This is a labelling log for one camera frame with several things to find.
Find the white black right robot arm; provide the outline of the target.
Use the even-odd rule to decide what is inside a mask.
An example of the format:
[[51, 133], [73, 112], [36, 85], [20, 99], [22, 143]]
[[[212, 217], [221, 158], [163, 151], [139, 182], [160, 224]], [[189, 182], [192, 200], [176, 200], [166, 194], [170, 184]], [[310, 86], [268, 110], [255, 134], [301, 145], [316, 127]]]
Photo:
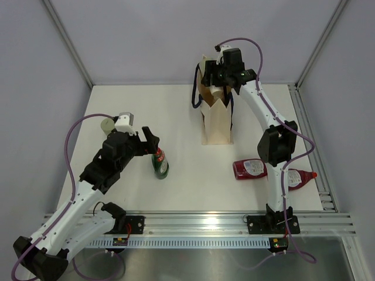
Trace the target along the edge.
[[246, 69], [241, 51], [228, 45], [217, 46], [216, 60], [205, 62], [202, 84], [231, 87], [251, 108], [263, 130], [257, 145], [259, 158], [267, 170], [268, 201], [264, 215], [247, 215], [249, 234], [300, 234], [288, 196], [287, 163], [295, 152], [298, 126], [285, 118], [266, 96], [257, 73]]

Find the beige flip-cap bottle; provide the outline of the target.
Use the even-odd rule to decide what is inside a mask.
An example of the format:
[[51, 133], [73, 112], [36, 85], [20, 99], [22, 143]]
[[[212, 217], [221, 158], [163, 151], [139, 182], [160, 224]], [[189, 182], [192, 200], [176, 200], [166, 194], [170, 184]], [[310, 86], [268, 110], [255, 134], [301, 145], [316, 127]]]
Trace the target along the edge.
[[209, 91], [213, 97], [214, 101], [217, 101], [219, 99], [223, 99], [224, 97], [224, 91], [222, 87], [216, 87], [214, 85], [209, 87]]

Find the green dish soap bottle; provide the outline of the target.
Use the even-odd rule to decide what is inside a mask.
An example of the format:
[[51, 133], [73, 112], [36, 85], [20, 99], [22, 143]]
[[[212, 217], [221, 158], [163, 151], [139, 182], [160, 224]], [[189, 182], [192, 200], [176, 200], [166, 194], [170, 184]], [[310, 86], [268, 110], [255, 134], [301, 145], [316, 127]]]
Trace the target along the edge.
[[162, 180], [165, 179], [169, 172], [169, 163], [165, 156], [165, 152], [158, 148], [155, 154], [152, 155], [152, 166], [154, 168], [155, 176]]

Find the red bottle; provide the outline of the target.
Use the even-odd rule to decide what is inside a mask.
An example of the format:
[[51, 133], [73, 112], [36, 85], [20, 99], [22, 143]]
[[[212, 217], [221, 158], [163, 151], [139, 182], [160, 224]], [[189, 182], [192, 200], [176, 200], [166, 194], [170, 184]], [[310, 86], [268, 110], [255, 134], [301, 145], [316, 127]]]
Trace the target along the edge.
[[267, 168], [261, 159], [244, 159], [233, 162], [237, 180], [261, 179], [267, 176]]
[[295, 191], [307, 183], [309, 183], [312, 179], [317, 178], [318, 174], [316, 172], [307, 172], [304, 170], [297, 170], [297, 169], [289, 169], [288, 171], [288, 190]]

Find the sage green bottle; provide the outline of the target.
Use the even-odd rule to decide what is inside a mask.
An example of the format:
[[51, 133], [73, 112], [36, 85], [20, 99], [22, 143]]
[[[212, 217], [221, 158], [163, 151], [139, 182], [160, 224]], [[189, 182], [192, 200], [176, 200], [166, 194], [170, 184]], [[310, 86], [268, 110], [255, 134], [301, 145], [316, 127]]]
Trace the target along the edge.
[[204, 77], [204, 74], [205, 74], [205, 68], [206, 68], [206, 62], [208, 61], [209, 59], [207, 58], [203, 58], [200, 62], [199, 62], [199, 73], [200, 73], [200, 76], [201, 77]]
[[100, 128], [105, 134], [105, 136], [108, 136], [111, 132], [115, 130], [115, 122], [111, 118], [106, 118], [101, 122]]

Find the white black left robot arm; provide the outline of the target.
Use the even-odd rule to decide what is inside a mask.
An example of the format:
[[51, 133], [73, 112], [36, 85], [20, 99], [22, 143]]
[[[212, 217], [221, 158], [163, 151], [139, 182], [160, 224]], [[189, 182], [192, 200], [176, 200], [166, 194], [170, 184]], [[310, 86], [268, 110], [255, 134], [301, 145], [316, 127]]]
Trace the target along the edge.
[[72, 259], [102, 234], [127, 230], [127, 213], [109, 202], [87, 223], [77, 223], [89, 207], [99, 202], [136, 156], [155, 154], [159, 138], [144, 126], [146, 137], [113, 130], [85, 167], [68, 199], [31, 237], [20, 236], [13, 244], [18, 262], [40, 280], [58, 280]]

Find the beige canvas tote bag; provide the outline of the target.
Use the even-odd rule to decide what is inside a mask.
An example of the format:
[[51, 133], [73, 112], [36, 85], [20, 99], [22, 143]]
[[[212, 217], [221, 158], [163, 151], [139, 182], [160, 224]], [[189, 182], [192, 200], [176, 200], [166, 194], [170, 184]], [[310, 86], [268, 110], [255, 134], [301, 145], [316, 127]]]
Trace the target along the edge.
[[192, 107], [199, 109], [202, 120], [202, 145], [231, 145], [234, 101], [231, 88], [222, 87], [223, 99], [217, 101], [209, 91], [210, 86], [201, 84], [199, 65], [195, 68]]

